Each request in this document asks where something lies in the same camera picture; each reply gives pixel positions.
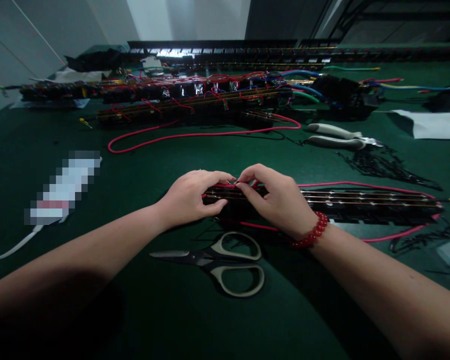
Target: white paper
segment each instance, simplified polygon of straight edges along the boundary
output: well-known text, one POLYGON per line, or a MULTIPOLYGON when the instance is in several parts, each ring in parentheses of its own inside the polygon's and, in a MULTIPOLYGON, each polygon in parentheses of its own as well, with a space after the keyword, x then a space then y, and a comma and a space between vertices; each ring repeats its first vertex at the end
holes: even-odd
POLYGON ((93 82, 102 81, 102 74, 107 77, 110 75, 111 71, 89 71, 89 72, 78 72, 66 67, 63 71, 57 71, 55 73, 54 83, 74 83, 76 81, 93 82))
POLYGON ((413 120, 415 139, 450 139, 450 112, 392 111, 413 120))

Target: scissor blade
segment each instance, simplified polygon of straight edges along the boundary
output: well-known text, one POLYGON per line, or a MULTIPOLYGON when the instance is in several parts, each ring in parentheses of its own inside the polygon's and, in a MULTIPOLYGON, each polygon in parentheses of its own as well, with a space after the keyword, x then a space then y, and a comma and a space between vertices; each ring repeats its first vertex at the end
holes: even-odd
POLYGON ((186 250, 169 250, 169 251, 157 251, 151 252, 149 255, 152 258, 183 258, 190 254, 190 251, 186 250))
POLYGON ((182 251, 182 250, 171 250, 171 251, 158 251, 149 254, 153 258, 160 260, 166 260, 172 263, 178 264, 191 264, 203 266, 212 261, 208 254, 204 251, 182 251))

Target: scissor handle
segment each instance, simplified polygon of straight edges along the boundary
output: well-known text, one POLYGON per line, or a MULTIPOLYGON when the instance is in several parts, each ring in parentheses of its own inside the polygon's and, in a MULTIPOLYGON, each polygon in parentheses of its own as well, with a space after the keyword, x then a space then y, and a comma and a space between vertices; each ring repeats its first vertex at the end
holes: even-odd
POLYGON ((222 259, 230 257, 233 259, 256 261, 262 257, 262 250, 260 249, 260 245, 251 236, 248 236, 247 234, 244 234, 243 232, 238 232, 238 231, 229 231, 229 232, 224 233, 221 236, 221 238, 218 239, 218 241, 216 243, 214 243, 212 246, 210 246, 210 249, 214 250, 217 254, 221 255, 220 258, 222 258, 222 259), (225 250, 222 243, 223 243, 224 239, 230 235, 240 235, 240 236, 243 236, 243 237, 247 238, 248 240, 250 240, 256 246, 256 248, 258 250, 256 255, 245 255, 245 254, 241 254, 239 252, 225 250))
POLYGON ((264 269, 262 269, 262 267, 260 265, 257 264, 250 264, 250 265, 245 265, 245 264, 230 264, 230 265, 223 265, 223 266, 217 266, 215 268, 213 268, 212 270, 210 270, 210 274, 212 274, 218 281, 218 283, 220 284, 221 288, 223 289, 224 292, 226 292, 228 295, 233 296, 235 298, 248 298, 251 297, 253 295, 255 295, 256 293, 258 293, 264 286, 265 284, 265 272, 264 269), (253 289, 245 291, 245 292, 235 292, 230 290, 229 288, 227 288, 224 284, 224 281, 222 280, 222 274, 225 271, 231 271, 231 270, 241 270, 241 269, 257 269, 258 270, 258 284, 257 286, 255 286, 253 289))
POLYGON ((342 129, 338 126, 328 125, 328 124, 320 124, 320 123, 311 123, 306 129, 313 133, 322 133, 322 134, 330 134, 335 135, 345 140, 351 140, 354 138, 361 138, 361 132, 350 132, 345 129, 342 129))

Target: bracelet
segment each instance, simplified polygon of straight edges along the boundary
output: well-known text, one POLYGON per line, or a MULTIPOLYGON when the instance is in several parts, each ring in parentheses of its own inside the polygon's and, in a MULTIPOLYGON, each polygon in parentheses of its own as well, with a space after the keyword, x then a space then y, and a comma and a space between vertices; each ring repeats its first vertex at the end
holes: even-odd
POLYGON ((314 211, 315 215, 318 216, 318 221, 312 231, 305 236, 303 240, 293 242, 291 246, 295 249, 306 248, 313 243, 317 242, 317 238, 322 236, 329 223, 329 217, 325 215, 323 212, 314 211))

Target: person's right hand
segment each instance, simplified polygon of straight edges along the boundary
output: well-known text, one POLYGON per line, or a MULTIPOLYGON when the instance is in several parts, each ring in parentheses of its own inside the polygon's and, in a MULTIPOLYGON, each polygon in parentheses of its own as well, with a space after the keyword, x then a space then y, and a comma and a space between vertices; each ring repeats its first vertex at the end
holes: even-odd
POLYGON ((297 241, 302 240, 317 223, 318 216, 290 176, 256 164, 243 170, 235 186, 261 216, 297 241), (261 197, 249 185, 252 180, 252 186, 260 183, 265 185, 268 191, 265 197, 261 197))

